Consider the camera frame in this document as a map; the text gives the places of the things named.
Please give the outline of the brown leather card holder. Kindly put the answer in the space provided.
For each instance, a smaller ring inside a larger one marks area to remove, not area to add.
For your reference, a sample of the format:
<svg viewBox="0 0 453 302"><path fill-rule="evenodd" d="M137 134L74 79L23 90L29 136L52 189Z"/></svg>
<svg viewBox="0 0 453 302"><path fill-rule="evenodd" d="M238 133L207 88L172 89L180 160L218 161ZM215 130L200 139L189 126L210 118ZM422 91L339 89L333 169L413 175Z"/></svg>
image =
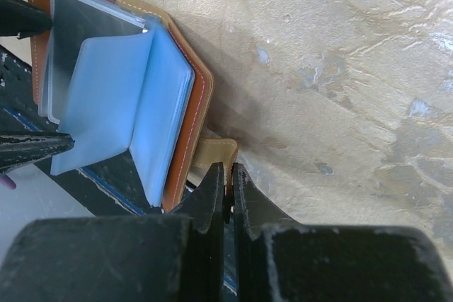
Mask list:
<svg viewBox="0 0 453 302"><path fill-rule="evenodd" d="M28 1L51 16L51 0ZM167 12L139 0L106 1L143 18L145 26L134 35L82 43L57 125L75 145L53 157L50 172L80 170L129 151L148 203L170 211L190 173L221 162L229 182L238 146L201 137L214 77ZM51 30L30 41L34 99L47 118Z"/></svg>

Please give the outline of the black VIP card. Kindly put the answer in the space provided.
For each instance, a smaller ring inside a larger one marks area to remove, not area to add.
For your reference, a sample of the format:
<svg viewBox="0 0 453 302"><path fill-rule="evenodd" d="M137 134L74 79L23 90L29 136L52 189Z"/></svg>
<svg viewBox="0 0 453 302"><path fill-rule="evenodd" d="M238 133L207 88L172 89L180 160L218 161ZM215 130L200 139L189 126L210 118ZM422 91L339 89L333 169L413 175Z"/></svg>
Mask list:
<svg viewBox="0 0 453 302"><path fill-rule="evenodd" d="M47 116L62 119L69 84L84 40L134 35L144 19L106 0L51 0L53 26L47 55Z"/></svg>

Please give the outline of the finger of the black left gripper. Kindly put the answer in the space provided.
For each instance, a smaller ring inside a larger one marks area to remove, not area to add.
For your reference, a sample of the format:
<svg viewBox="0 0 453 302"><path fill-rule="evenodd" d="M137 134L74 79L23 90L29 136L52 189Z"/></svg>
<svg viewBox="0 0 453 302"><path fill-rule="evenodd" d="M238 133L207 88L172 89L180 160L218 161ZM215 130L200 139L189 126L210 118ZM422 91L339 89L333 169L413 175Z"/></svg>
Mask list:
<svg viewBox="0 0 453 302"><path fill-rule="evenodd" d="M0 0L0 36L24 39L52 28L52 19L42 9L24 0Z"/></svg>
<svg viewBox="0 0 453 302"><path fill-rule="evenodd" d="M1 176L25 165L71 150L70 134L58 132L2 132Z"/></svg>

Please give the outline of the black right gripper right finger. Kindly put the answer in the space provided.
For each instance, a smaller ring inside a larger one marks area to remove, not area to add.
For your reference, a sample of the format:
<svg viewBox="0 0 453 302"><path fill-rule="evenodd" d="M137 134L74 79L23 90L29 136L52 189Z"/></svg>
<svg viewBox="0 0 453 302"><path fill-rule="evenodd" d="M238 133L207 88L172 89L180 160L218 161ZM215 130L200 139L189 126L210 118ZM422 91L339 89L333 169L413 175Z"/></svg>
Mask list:
<svg viewBox="0 0 453 302"><path fill-rule="evenodd" d="M405 226L295 221L232 170L240 301L451 301L452 283L429 238Z"/></svg>

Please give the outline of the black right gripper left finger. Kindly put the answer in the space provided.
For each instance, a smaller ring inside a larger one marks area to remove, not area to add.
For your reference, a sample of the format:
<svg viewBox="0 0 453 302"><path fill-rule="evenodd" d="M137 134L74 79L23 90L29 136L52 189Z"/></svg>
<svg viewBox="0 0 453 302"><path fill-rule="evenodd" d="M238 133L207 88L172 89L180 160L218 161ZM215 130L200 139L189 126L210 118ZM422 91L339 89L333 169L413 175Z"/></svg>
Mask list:
<svg viewBox="0 0 453 302"><path fill-rule="evenodd" d="M224 167L167 214L28 224L1 266L2 301L220 301Z"/></svg>

